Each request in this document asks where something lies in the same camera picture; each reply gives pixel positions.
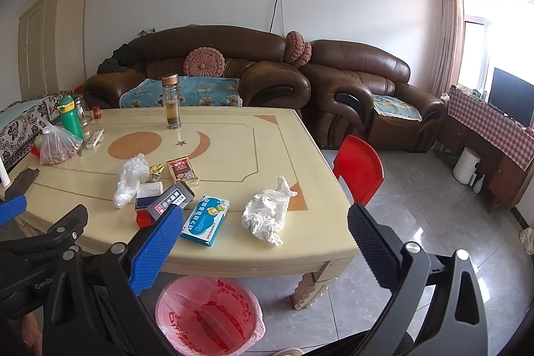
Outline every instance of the leather armchair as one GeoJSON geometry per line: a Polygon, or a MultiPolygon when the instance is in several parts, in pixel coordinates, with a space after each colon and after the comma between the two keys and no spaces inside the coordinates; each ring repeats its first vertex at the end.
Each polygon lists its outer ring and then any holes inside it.
{"type": "Polygon", "coordinates": [[[90,107],[118,108],[122,94],[146,78],[183,75],[185,57],[198,47],[213,47],[225,57],[223,77],[239,79],[244,106],[289,108],[299,111],[310,98],[310,83],[297,67],[284,63],[283,37],[237,26],[184,26],[136,38],[129,46],[142,48],[148,60],[145,74],[128,69],[95,74],[84,86],[90,107]]]}
{"type": "Polygon", "coordinates": [[[445,105],[408,85],[410,68],[373,46],[317,40],[310,63],[300,70],[311,83],[303,120],[321,148],[337,149],[352,134],[378,149],[426,152],[436,139],[445,105]],[[373,94],[390,95],[414,106],[423,121],[381,116],[373,94]]]}

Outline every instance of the patterned sofa cover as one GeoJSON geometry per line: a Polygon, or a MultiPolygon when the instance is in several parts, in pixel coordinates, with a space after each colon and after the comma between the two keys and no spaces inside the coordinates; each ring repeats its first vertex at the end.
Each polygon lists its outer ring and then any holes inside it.
{"type": "MultiPolygon", "coordinates": [[[[59,112],[56,106],[64,95],[71,95],[71,92],[63,91],[43,97],[40,103],[25,110],[0,130],[0,153],[8,172],[29,153],[35,138],[41,134],[43,127],[39,124],[40,119],[55,125],[59,124],[59,112]]],[[[10,104],[0,113],[19,103],[23,102],[10,104]]]]}

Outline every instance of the green water bottle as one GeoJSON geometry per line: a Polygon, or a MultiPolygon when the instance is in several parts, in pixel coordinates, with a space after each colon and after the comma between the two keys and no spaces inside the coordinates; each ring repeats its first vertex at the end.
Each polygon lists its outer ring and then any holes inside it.
{"type": "Polygon", "coordinates": [[[61,124],[72,134],[83,139],[82,127],[79,124],[78,111],[75,110],[74,100],[70,95],[64,96],[58,105],[61,124]]]}

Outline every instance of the wooden cabinet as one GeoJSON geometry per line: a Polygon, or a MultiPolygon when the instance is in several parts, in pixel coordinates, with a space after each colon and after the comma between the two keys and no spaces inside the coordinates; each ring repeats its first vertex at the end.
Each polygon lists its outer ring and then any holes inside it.
{"type": "Polygon", "coordinates": [[[19,24],[19,76],[23,100],[72,90],[85,82],[85,0],[38,0],[19,24]]]}
{"type": "Polygon", "coordinates": [[[461,154],[464,146],[474,150],[480,156],[476,172],[486,176],[495,198],[507,208],[519,202],[532,179],[532,163],[522,170],[501,150],[450,116],[445,117],[437,139],[454,154],[461,154]]]}

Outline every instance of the white air fryer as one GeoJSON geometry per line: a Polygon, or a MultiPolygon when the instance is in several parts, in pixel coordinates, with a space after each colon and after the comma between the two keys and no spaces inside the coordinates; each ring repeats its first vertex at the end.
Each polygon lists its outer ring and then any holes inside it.
{"type": "Polygon", "coordinates": [[[463,185],[468,185],[470,182],[475,181],[476,165],[479,162],[479,155],[471,148],[465,147],[455,168],[452,170],[452,175],[463,185]]]}

